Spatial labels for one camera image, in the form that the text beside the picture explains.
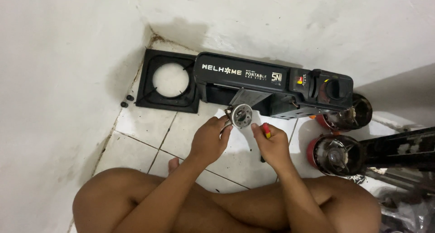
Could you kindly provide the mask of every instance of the foot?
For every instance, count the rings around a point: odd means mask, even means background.
[[[177,157],[169,160],[169,162],[167,163],[168,173],[171,174],[176,168],[178,168],[179,165],[180,165],[180,160]]]

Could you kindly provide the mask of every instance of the sni logo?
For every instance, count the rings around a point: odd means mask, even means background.
[[[281,73],[272,73],[272,81],[280,82],[282,80],[282,74]]]

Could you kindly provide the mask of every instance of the white tile floor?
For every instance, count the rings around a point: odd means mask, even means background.
[[[196,54],[181,46],[157,41],[152,48]],[[130,94],[136,96],[138,80]],[[187,157],[196,130],[213,116],[222,116],[225,106],[200,102],[198,114],[139,108],[130,103],[123,108],[116,128],[103,153],[96,173],[113,167],[130,167],[144,173],[166,177],[167,163],[174,157]],[[253,118],[256,123],[268,122],[286,131],[289,136],[290,153],[293,163],[302,177],[319,177],[323,174],[311,167],[306,159],[308,143],[320,134],[328,133],[315,120],[301,118],[286,121],[260,116]],[[391,135],[396,131],[371,122],[367,127],[346,133],[356,140]],[[233,129],[228,147],[221,158],[211,164],[197,179],[197,183],[213,192],[228,193],[247,190],[277,180],[274,170],[260,162],[260,152],[251,129]],[[378,195],[382,190],[396,190],[384,182],[366,178],[362,184],[366,190]]]

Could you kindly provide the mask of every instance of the black object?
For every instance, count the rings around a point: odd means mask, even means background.
[[[125,97],[128,101],[134,101],[134,97],[131,95],[128,95],[127,97]]]
[[[199,92],[193,78],[194,55],[165,52],[153,49],[145,51],[144,66],[140,75],[136,106],[180,111],[185,113],[198,113]],[[155,71],[166,63],[177,63],[187,71],[189,84],[187,89],[178,96],[165,97],[156,91],[153,85]]]
[[[435,127],[360,141],[365,164],[377,168],[435,171]]]
[[[352,78],[320,69],[202,52],[193,72],[204,102],[245,103],[264,116],[293,119],[352,106]]]

